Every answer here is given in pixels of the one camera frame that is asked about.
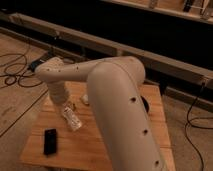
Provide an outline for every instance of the floor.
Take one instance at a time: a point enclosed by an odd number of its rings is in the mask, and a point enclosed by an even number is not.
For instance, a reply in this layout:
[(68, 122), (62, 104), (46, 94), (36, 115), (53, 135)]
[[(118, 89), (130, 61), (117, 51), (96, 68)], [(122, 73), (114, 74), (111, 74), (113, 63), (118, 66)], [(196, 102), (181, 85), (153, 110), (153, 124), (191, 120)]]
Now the floor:
[[(21, 41), (0, 33), (0, 55), (5, 53), (24, 53), (28, 45)], [(44, 50), (30, 46), (27, 58), (30, 61), (38, 58)], [(0, 66), (8, 60), (0, 57)], [(37, 83), (38, 80), (26, 81), (25, 84)], [(0, 87), (4, 85), (4, 79), (0, 77)], [(30, 128), (41, 109), (46, 96), (43, 95), (37, 103), (26, 113), (26, 109), (33, 104), (46, 91), (45, 85), (34, 88), (23, 88), (17, 84), (0, 89), (0, 170), (1, 171), (45, 171), (46, 168), (21, 164), (19, 156), (27, 140)], [(184, 124), (189, 104), (176, 100), (167, 95), (162, 97), (166, 113), (169, 134), (172, 143), (176, 170), (199, 171), (200, 161), (194, 149), (184, 137)], [(194, 116), (213, 116), (213, 113), (194, 107)], [(206, 121), (205, 126), (213, 126), (213, 122)], [(190, 138), (201, 151), (205, 171), (213, 170), (213, 132), (211, 130), (189, 129)]]

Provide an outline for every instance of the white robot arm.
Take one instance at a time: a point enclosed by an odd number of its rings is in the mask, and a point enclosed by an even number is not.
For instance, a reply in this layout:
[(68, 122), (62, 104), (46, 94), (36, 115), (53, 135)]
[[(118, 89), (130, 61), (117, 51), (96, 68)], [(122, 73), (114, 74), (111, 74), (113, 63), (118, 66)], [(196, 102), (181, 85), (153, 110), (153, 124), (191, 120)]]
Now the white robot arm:
[(138, 86), (143, 64), (134, 57), (114, 57), (64, 65), (52, 58), (38, 66), (54, 104), (67, 101), (64, 81), (85, 81), (89, 103), (115, 171), (166, 171), (150, 129)]

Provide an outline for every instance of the smartphone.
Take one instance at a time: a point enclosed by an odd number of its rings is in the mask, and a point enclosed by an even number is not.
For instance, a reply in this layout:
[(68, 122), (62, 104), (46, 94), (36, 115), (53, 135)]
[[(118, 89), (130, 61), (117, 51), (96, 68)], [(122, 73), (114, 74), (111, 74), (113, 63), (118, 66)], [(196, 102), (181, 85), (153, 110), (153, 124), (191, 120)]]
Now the smartphone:
[(44, 131), (44, 154), (50, 155), (57, 151), (57, 131), (48, 129)]

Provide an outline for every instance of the screw hole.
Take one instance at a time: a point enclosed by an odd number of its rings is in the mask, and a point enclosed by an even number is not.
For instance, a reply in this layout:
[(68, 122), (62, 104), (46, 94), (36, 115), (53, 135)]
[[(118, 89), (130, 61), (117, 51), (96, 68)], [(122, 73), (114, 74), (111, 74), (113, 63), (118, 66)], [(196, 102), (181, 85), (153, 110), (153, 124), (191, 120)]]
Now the screw hole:
[(155, 167), (158, 167), (159, 164), (160, 164), (160, 162), (157, 160), (157, 161), (155, 162)]
[(135, 103), (135, 102), (136, 102), (136, 97), (132, 97), (132, 98), (130, 99), (130, 101), (131, 101), (132, 103)]
[(147, 129), (143, 130), (143, 135), (147, 135), (147, 134), (148, 134), (148, 130)]

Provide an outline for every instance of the wooden table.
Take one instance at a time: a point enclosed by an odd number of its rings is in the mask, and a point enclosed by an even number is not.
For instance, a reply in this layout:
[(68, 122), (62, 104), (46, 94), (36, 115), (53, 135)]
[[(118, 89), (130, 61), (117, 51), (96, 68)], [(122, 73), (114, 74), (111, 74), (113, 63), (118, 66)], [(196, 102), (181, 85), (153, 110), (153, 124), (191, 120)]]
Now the wooden table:
[[(21, 162), (31, 165), (70, 168), (90, 171), (111, 171), (101, 135), (96, 126), (89, 106), (85, 106), (80, 97), (85, 94), (84, 83), (67, 83), (72, 102), (76, 105), (78, 117), (83, 127), (76, 132), (70, 131), (66, 120), (54, 112), (49, 98), (46, 99), (21, 154)], [(153, 134), (160, 145), (170, 171), (175, 171), (171, 144), (166, 125), (161, 96), (157, 86), (143, 85), (140, 92), (150, 105), (149, 116)], [(58, 152), (52, 156), (43, 155), (44, 130), (56, 128), (58, 132)]]

